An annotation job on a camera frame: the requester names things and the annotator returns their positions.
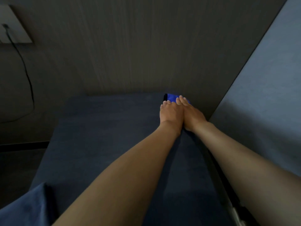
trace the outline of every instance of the bed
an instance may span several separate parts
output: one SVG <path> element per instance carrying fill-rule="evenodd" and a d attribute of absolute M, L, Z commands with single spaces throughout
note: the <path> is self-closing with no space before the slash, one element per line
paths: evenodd
<path fill-rule="evenodd" d="M 70 99 L 30 189 L 47 182 L 62 214 L 110 163 L 158 127 L 163 96 Z M 233 225 L 194 138 L 183 130 L 175 141 L 143 225 Z"/>

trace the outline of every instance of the wall outlet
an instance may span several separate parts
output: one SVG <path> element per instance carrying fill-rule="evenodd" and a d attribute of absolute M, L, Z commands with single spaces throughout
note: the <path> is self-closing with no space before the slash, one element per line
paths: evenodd
<path fill-rule="evenodd" d="M 32 43 L 32 40 L 13 13 L 9 5 L 0 5 L 0 43 L 9 44 L 2 24 L 9 26 L 8 33 L 14 43 Z"/>

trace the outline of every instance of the outlet plate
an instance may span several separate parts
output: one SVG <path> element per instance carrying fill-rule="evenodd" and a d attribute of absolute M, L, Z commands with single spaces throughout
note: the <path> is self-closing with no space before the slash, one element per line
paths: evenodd
<path fill-rule="evenodd" d="M 9 35 L 14 43 L 32 43 L 32 40 L 13 13 L 9 5 L 0 5 L 0 43 L 9 44 L 2 24 L 9 26 Z"/>

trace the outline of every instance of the wooden wall panel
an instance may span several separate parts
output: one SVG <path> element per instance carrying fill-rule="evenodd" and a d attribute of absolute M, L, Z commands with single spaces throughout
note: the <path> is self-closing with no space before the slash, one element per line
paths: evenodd
<path fill-rule="evenodd" d="M 18 45 L 36 110 L 0 143 L 49 140 L 74 95 L 178 92 L 210 117 L 285 0 L 0 0 L 34 44 Z M 20 58 L 0 44 L 0 120 L 30 111 Z"/>

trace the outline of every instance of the dark blue sheet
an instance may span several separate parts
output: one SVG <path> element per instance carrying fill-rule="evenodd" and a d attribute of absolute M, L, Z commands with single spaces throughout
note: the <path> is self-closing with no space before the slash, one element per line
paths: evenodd
<path fill-rule="evenodd" d="M 108 165 L 158 127 L 163 97 L 151 93 L 72 98 L 32 187 L 49 183 L 63 213 Z M 171 149 L 144 225 L 233 225 L 190 135 L 182 131 Z"/>
<path fill-rule="evenodd" d="M 1 226 L 51 226 L 56 219 L 54 197 L 45 183 L 0 210 Z"/>

